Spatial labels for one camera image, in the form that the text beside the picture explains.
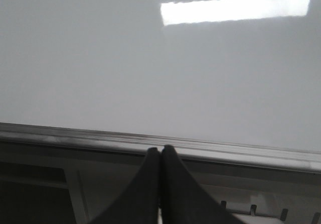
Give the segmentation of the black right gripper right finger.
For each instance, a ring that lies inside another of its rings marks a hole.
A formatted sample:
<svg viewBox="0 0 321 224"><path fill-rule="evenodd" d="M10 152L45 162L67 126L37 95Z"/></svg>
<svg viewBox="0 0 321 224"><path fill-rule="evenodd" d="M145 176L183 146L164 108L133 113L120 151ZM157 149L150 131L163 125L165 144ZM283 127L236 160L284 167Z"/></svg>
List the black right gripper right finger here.
<svg viewBox="0 0 321 224"><path fill-rule="evenodd" d="M170 145L162 150L160 186L163 223L236 222L235 216L197 183Z"/></svg>

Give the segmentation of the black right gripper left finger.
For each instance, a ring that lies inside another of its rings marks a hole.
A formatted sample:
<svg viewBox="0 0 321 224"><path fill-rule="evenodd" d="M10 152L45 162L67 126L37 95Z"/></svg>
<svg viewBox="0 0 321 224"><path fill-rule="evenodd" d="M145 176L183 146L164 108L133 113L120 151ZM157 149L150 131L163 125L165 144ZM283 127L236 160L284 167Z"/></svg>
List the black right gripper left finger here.
<svg viewBox="0 0 321 224"><path fill-rule="evenodd" d="M124 192L91 223L158 223L159 151L149 148Z"/></svg>

